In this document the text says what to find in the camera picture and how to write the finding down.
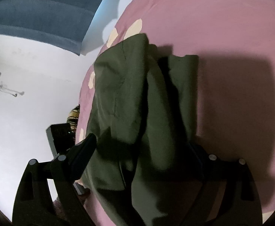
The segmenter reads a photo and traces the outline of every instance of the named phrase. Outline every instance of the blue curtain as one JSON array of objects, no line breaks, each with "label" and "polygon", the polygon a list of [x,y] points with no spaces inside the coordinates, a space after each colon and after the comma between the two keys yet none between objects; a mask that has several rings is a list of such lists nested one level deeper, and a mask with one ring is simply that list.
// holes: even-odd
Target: blue curtain
[{"label": "blue curtain", "polygon": [[49,43],[80,54],[102,0],[0,0],[0,34]]}]

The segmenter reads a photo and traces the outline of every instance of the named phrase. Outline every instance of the folded green clothing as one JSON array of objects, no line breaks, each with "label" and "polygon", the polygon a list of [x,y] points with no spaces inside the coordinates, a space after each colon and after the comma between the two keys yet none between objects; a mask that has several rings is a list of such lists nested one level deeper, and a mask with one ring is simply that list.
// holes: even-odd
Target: folded green clothing
[{"label": "folded green clothing", "polygon": [[145,34],[106,50],[94,63],[86,135],[96,135],[97,149],[82,180],[117,226],[148,225],[165,216],[160,208],[152,216],[143,210],[149,191],[155,194],[150,184],[203,176],[204,151],[191,144],[197,64],[196,55],[159,58]]}]

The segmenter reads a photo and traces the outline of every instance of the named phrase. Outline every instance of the silver bolt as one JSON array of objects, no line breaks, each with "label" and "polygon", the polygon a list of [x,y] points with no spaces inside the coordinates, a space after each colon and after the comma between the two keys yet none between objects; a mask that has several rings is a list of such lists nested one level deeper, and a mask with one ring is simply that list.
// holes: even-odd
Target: silver bolt
[{"label": "silver bolt", "polygon": [[244,165],[244,164],[246,163],[246,161],[245,161],[244,159],[239,159],[239,163],[240,163],[241,165]]},{"label": "silver bolt", "polygon": [[211,161],[215,161],[217,159],[216,155],[209,155],[209,159]]},{"label": "silver bolt", "polygon": [[59,161],[64,161],[66,159],[66,156],[65,155],[59,155],[58,156],[58,160]]},{"label": "silver bolt", "polygon": [[30,165],[34,165],[36,163],[36,160],[35,159],[31,159],[29,162],[28,162]]}]

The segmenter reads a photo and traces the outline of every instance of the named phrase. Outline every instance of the pink bedsheet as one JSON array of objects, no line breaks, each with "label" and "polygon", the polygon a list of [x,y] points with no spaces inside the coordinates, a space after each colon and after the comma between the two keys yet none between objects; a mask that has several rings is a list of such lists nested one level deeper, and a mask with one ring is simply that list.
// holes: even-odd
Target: pink bedsheet
[{"label": "pink bedsheet", "polygon": [[[275,210],[275,0],[133,0],[115,26],[112,46],[137,20],[137,32],[162,54],[200,56],[198,142],[222,159],[244,158],[263,212]],[[92,72],[81,88],[77,141],[90,114]],[[93,201],[99,225],[114,225]]]}]

